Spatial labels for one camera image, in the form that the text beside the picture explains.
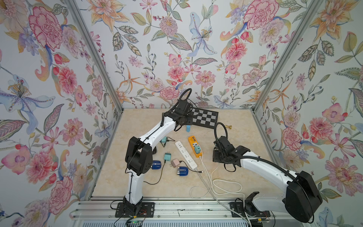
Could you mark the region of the orange power strip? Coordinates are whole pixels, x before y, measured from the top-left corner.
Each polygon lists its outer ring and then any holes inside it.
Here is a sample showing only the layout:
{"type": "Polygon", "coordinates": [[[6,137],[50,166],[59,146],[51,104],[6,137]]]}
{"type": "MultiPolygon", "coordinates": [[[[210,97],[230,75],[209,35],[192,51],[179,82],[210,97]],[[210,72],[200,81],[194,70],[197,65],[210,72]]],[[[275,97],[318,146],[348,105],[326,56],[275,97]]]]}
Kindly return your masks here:
{"type": "Polygon", "coordinates": [[[195,155],[196,158],[202,157],[202,149],[198,143],[198,141],[196,140],[195,136],[190,136],[188,138],[188,142],[193,150],[193,153],[195,155]]]}

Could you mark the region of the white power strip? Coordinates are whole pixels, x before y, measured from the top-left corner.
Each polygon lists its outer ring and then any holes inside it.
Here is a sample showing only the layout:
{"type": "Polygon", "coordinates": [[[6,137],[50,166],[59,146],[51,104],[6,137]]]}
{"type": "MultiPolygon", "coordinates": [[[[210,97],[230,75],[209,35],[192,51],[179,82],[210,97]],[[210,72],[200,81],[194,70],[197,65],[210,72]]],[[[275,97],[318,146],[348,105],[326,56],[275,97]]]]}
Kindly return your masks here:
{"type": "Polygon", "coordinates": [[[176,145],[177,149],[180,151],[181,155],[184,157],[187,165],[192,170],[196,169],[198,167],[198,165],[193,160],[193,158],[191,157],[191,155],[189,154],[189,152],[187,151],[187,149],[183,146],[183,144],[180,141],[176,141],[175,142],[175,145],[176,145]]]}

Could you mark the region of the teal usb charger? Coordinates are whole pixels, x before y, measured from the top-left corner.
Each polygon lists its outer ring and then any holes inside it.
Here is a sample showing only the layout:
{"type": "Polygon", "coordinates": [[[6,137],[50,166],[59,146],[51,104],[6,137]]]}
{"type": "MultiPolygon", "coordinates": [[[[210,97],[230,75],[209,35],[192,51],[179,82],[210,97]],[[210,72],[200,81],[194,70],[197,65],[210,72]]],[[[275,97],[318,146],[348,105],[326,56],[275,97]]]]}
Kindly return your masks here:
{"type": "Polygon", "coordinates": [[[167,137],[163,137],[163,139],[160,142],[161,143],[166,143],[167,142],[167,137]]]}
{"type": "Polygon", "coordinates": [[[171,160],[171,154],[170,153],[165,153],[164,154],[164,160],[165,161],[170,161],[171,160]]]}

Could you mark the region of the pink usb charger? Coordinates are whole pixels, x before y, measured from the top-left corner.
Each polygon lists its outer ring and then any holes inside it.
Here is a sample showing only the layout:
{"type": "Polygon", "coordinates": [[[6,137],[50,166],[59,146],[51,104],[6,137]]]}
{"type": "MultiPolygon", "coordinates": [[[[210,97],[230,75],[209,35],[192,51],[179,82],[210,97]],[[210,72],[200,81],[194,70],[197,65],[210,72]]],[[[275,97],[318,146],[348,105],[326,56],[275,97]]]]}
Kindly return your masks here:
{"type": "Polygon", "coordinates": [[[171,161],[171,166],[172,166],[173,168],[177,168],[177,167],[179,167],[179,166],[180,166],[180,161],[179,161],[178,159],[173,159],[173,160],[171,161]]]}

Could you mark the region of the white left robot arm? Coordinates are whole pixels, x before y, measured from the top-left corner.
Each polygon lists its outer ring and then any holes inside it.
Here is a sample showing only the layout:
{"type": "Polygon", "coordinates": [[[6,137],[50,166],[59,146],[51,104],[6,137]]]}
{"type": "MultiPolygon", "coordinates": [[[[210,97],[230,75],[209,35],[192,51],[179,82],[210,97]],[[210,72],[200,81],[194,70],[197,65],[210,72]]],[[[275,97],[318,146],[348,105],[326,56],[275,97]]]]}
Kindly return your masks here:
{"type": "Polygon", "coordinates": [[[125,173],[129,176],[127,193],[123,198],[123,212],[135,216],[142,206],[142,186],[144,175],[149,171],[153,162],[153,150],[156,145],[177,127],[192,125],[192,104],[185,100],[177,103],[167,112],[162,113],[161,121],[150,131],[140,137],[129,140],[125,162],[125,173]]]}

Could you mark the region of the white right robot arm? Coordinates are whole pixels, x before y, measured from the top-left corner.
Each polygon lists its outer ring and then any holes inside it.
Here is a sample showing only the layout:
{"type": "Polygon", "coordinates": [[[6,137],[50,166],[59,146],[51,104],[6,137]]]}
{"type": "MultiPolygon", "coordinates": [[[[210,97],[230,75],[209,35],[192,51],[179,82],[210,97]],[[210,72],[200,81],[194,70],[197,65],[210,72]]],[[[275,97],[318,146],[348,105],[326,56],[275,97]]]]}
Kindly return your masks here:
{"type": "Polygon", "coordinates": [[[288,213],[302,223],[314,221],[314,214],[322,204],[322,196],[309,173],[289,171],[242,145],[234,147],[225,136],[216,139],[214,145],[214,162],[248,169],[273,183],[283,193],[275,197],[257,197],[257,191],[251,193],[244,199],[244,211],[248,215],[277,211],[288,213]]]}

